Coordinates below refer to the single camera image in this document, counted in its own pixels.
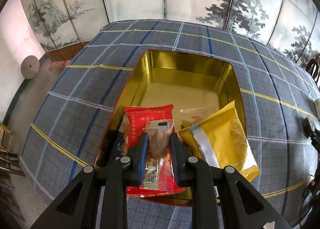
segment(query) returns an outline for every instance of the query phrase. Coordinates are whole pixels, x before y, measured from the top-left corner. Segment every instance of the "snack package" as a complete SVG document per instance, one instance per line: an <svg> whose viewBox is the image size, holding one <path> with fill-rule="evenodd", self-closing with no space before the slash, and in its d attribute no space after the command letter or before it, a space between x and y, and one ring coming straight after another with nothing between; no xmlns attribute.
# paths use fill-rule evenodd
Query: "snack package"
<svg viewBox="0 0 320 229"><path fill-rule="evenodd" d="M210 115L219 111L219 106L211 104L207 107L193 108L193 109L181 109L180 114L182 117L182 129L191 125L197 124Z"/></svg>
<svg viewBox="0 0 320 229"><path fill-rule="evenodd" d="M149 151L154 159L165 158L169 135L174 126L173 120L148 121L146 130L149 137Z"/></svg>
<svg viewBox="0 0 320 229"><path fill-rule="evenodd" d="M210 166L233 166L248 181L260 171L232 101L207 119L179 131L194 156Z"/></svg>
<svg viewBox="0 0 320 229"><path fill-rule="evenodd" d="M138 144L143 131L147 130L150 136L145 178L140 187L127 187L127 195L148 197L183 192L185 188L179 188L174 181L168 148L169 135L174 131L173 105L124 109L130 122L128 148Z"/></svg>

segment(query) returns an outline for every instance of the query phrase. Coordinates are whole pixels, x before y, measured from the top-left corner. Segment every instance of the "cable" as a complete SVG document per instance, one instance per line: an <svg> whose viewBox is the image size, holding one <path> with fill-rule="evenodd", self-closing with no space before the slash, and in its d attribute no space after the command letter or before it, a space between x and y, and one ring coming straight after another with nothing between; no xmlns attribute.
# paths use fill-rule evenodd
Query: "cable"
<svg viewBox="0 0 320 229"><path fill-rule="evenodd" d="M301 228L301 209L302 209L302 206L303 206L303 203L304 203L305 200L306 200L306 197L303 198L303 201L301 203L300 210L299 210L299 225L300 225L300 228Z"/></svg>
<svg viewBox="0 0 320 229"><path fill-rule="evenodd" d="M299 210L299 225L300 225L300 228L301 228L301 210L302 210L302 206L303 206L303 203L304 201L306 200L307 196L311 193L311 190L307 187L303 192L302 192L302 197L303 197L303 201L301 203L301 206L300 206L300 210ZM308 212L310 211L311 209L311 206L308 207L308 210L306 212L306 215L308 214Z"/></svg>

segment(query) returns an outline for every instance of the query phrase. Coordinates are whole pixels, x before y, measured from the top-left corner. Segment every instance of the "painted tree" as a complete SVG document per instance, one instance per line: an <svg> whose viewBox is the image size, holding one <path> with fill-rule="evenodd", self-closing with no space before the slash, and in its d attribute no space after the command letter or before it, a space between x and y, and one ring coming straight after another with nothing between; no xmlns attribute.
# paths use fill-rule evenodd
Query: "painted tree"
<svg viewBox="0 0 320 229"><path fill-rule="evenodd" d="M83 5L84 2L82 2L82 0L75 0L72 4L69 3L68 11L70 13L70 16L72 18L75 18L77 16L77 12L83 9Z"/></svg>
<svg viewBox="0 0 320 229"><path fill-rule="evenodd" d="M226 17L228 15L230 2L231 0L217 0L222 1L222 3L218 6L216 4L212 4L211 7L206 7L205 9L208 11L206 17L196 17L196 20L199 20L202 23L212 24L213 21L217 22L222 28Z"/></svg>
<svg viewBox="0 0 320 229"><path fill-rule="evenodd" d="M44 15L46 14L45 11L38 11L35 3L32 3L32 8L31 8L31 12L30 12L30 24L33 27L33 30L35 31L35 33L37 34L42 34L45 37L48 37L49 34L47 32L47 30L44 27L45 24L45 18Z"/></svg>
<svg viewBox="0 0 320 229"><path fill-rule="evenodd" d="M221 1L218 6L212 4L210 8L206 7L208 14L206 17L197 17L202 23L212 24L213 21L219 23L222 28L228 16L231 0ZM258 38L259 30L265 27L261 20L268 18L266 11L262 9L260 0L233 0L232 11L228 22L228 30L235 31L235 26L247 31L247 36Z"/></svg>
<svg viewBox="0 0 320 229"><path fill-rule="evenodd" d="M312 52L312 44L311 42L308 42L310 32L307 31L305 26L294 27L292 31L297 33L297 36L294 38L296 41L291 44L293 48L291 50L286 49L284 53L288 58L295 62L301 55L303 60L301 65L304 66L306 63L305 61L308 60L308 55Z"/></svg>
<svg viewBox="0 0 320 229"><path fill-rule="evenodd" d="M247 36L257 39L260 36L260 29L266 26L265 23L262 23L260 20L265 20L268 17L266 11L263 10L263 6L260 0L245 0L246 5L248 6L248 15L250 17L249 20L249 29L247 30Z"/></svg>

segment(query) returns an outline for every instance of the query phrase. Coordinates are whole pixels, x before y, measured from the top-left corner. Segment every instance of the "clear plastic wrapper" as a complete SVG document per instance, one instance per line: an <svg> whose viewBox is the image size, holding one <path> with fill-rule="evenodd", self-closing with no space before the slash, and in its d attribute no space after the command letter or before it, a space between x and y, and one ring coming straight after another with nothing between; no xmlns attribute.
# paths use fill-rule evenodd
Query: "clear plastic wrapper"
<svg viewBox="0 0 320 229"><path fill-rule="evenodd" d="M217 104L211 104L202 108L181 109L182 128L197 124L217 111L219 111L219 106Z"/></svg>
<svg viewBox="0 0 320 229"><path fill-rule="evenodd" d="M154 159L165 158L169 142L169 135L172 133L174 121L157 120L148 121L146 131L149 137L149 152Z"/></svg>
<svg viewBox="0 0 320 229"><path fill-rule="evenodd" d="M248 181L260 173L234 101L198 124L182 129L179 135L194 156L204 159L211 166L233 166Z"/></svg>
<svg viewBox="0 0 320 229"><path fill-rule="evenodd" d="M171 167L171 155L167 150L164 158L155 160L148 156L145 177L140 186L141 189L151 189L170 192L175 184Z"/></svg>

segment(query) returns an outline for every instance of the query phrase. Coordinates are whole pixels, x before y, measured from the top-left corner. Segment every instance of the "wooden furniture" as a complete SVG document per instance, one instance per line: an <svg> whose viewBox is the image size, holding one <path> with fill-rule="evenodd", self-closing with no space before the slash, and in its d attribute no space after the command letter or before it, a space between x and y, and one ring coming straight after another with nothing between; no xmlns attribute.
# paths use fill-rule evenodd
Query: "wooden furniture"
<svg viewBox="0 0 320 229"><path fill-rule="evenodd" d="M0 203L2 203L3 208L8 212L8 214L25 222L25 219L21 214L20 207L14 200L11 193L0 191Z"/></svg>
<svg viewBox="0 0 320 229"><path fill-rule="evenodd" d="M312 76L312 79L316 82L317 87L319 88L319 78L320 78L320 66L316 58L310 59L306 66L306 71Z"/></svg>
<svg viewBox="0 0 320 229"><path fill-rule="evenodd" d="M18 155L9 152L0 152L0 170L19 176L26 176L20 168Z"/></svg>
<svg viewBox="0 0 320 229"><path fill-rule="evenodd" d="M5 136L10 136L7 146L2 145ZM10 146L13 136L13 131L11 131L6 125L0 124L0 152L10 152Z"/></svg>

